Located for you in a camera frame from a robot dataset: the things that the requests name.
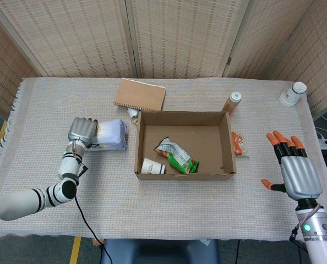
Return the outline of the silver orange-tipped right robot hand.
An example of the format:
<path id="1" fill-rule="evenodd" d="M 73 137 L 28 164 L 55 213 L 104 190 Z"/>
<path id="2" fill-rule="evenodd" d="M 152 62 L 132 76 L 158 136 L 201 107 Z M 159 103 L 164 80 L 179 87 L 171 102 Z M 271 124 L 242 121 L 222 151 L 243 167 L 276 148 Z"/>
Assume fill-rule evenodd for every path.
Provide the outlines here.
<path id="1" fill-rule="evenodd" d="M 274 184 L 262 179 L 261 183 L 269 190 L 286 193 L 295 201 L 317 199 L 323 189 L 315 165 L 300 139 L 296 136 L 287 139 L 277 130 L 266 137 L 274 148 L 284 182 Z"/>

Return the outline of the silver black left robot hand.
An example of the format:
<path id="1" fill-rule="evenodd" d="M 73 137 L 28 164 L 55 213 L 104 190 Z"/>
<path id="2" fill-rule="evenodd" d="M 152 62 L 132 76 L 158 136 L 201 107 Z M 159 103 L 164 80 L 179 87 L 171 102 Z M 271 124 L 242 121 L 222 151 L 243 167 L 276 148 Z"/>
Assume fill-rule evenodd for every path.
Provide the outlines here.
<path id="1" fill-rule="evenodd" d="M 68 133 L 68 140 L 80 140 L 89 149 L 96 138 L 97 125 L 97 119 L 74 118 Z"/>

